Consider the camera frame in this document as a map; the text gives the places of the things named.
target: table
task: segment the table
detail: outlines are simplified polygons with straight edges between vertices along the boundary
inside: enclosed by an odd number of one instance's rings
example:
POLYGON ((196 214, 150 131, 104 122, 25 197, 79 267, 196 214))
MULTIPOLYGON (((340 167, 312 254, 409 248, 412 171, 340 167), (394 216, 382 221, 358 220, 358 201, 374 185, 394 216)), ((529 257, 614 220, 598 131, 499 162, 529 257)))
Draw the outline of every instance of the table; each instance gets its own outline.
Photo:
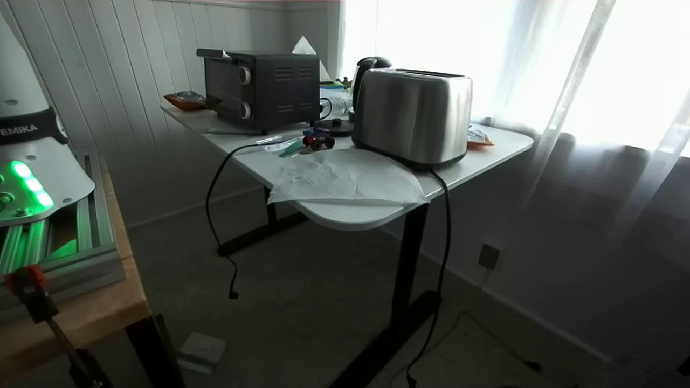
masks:
MULTIPOLYGON (((161 314, 150 313, 142 288, 136 259, 126 239, 126 228, 115 203, 115 195, 107 173, 104 173, 107 212, 115 250, 123 261, 123 281, 101 287, 92 293, 57 303, 57 326, 75 347, 85 347, 126 329, 150 385, 180 388, 183 378, 177 366, 161 314)), ((22 317, 0 326, 0 385, 4 380, 20 376, 35 364, 46 363, 63 353, 63 347, 45 323, 32 323, 22 317)))
MULTIPOLYGON (((169 104, 161 104, 161 108, 177 118, 184 130, 201 133, 214 147, 224 153, 231 153, 236 147, 251 145, 259 138, 245 136, 234 124, 220 121, 214 112, 180 112, 169 104)), ((289 124, 280 131, 271 131, 270 136, 297 136, 304 124, 289 124)), ((435 173, 445 181, 448 189, 499 167, 519 153, 533 147, 533 138, 514 131, 483 128, 491 138, 494 147, 467 151, 465 157, 456 163, 438 169, 435 173)), ((335 140, 338 149, 352 149, 348 138, 335 140)), ((263 187, 271 187, 276 174, 280 171, 280 157, 263 151, 245 151, 236 153, 234 163, 242 167, 248 174, 251 174, 263 187)), ((441 187, 428 173, 415 173, 422 195, 432 201, 441 197, 441 187)), ((225 243, 220 246, 217 254, 236 253, 249 243, 256 243, 271 233, 285 231, 301 220, 301 216, 310 218, 317 225, 338 231, 366 231, 384 226, 396 218, 404 218, 403 241, 398 250, 398 267, 391 290, 389 307, 389 323, 384 332, 370 341, 370 344, 333 380, 331 385, 366 385, 380 369, 398 351, 398 347, 415 332, 415 328, 432 314, 440 307, 440 296, 435 290, 425 290, 417 300, 409 303, 415 261, 420 254, 420 241, 425 233, 425 220, 428 204, 400 204, 400 206, 356 206, 356 204, 324 204, 324 203, 293 203, 299 214, 278 220, 271 204, 266 226, 256 231, 248 231, 225 243)))

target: electrical outlet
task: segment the electrical outlet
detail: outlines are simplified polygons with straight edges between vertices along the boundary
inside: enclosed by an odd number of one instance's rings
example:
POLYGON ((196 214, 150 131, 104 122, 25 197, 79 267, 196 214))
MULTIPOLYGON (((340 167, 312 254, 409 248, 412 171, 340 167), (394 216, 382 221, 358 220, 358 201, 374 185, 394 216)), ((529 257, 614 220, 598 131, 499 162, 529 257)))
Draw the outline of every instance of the electrical outlet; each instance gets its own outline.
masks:
POLYGON ((499 250, 496 246, 483 243, 479 253, 479 266, 494 271, 499 259, 499 250))

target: floor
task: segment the floor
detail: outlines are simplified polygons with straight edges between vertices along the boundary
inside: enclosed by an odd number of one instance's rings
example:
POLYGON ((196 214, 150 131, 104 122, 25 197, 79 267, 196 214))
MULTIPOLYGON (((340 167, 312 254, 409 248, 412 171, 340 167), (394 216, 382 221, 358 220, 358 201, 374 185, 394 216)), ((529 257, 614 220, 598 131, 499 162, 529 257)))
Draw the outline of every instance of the floor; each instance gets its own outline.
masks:
MULTIPOLYGON (((263 221, 259 195, 215 204, 231 237, 263 221)), ((150 307, 163 314, 173 344, 192 332, 225 341, 204 376, 183 369, 190 388, 320 388, 386 326, 396 239, 382 231, 338 233, 301 225, 238 254, 236 290, 231 266, 214 257, 203 212, 129 231, 150 307)), ((438 266, 420 261, 417 288, 438 266)), ((428 323, 374 378, 374 388, 403 388, 403 366, 428 323)), ((124 334, 91 347, 114 385, 149 385, 124 334)), ((435 337, 412 376, 443 388, 575 388, 594 361, 448 273, 435 337)), ((36 366, 8 388, 71 385, 67 357, 36 366)))

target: silver toaster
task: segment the silver toaster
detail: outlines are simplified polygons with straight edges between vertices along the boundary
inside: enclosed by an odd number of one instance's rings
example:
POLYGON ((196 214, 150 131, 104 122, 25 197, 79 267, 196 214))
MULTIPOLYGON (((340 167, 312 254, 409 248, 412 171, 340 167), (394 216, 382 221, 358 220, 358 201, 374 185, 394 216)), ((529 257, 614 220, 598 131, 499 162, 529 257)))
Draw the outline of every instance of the silver toaster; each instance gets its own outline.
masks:
POLYGON ((369 68, 359 75, 354 142, 414 169, 467 151, 472 79, 459 74, 369 68))

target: white wall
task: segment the white wall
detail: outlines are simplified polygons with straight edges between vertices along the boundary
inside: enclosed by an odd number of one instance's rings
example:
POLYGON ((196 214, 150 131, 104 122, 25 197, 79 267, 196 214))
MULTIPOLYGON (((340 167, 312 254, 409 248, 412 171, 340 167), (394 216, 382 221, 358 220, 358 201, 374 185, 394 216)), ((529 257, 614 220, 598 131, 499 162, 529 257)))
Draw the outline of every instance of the white wall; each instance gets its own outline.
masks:
MULTIPOLYGON (((333 60, 335 16, 335 3, 293 6, 289 35, 310 36, 333 60)), ((519 191, 529 155, 455 189, 451 269, 594 356, 639 351, 676 366, 690 356, 690 162, 674 169, 625 239, 609 237, 645 157, 635 149, 582 151, 563 136, 525 209, 519 191), (476 262, 483 241, 501 250, 491 273, 476 262)), ((441 237, 438 204, 425 231, 435 259, 441 237)))
MULTIPOLYGON (((28 47, 71 149, 107 159, 129 226, 201 204, 221 157, 159 109, 166 93, 203 93, 196 47, 286 50, 282 5, 0 0, 0 11, 28 47)), ((225 177, 224 195, 249 187, 238 173, 225 177)))

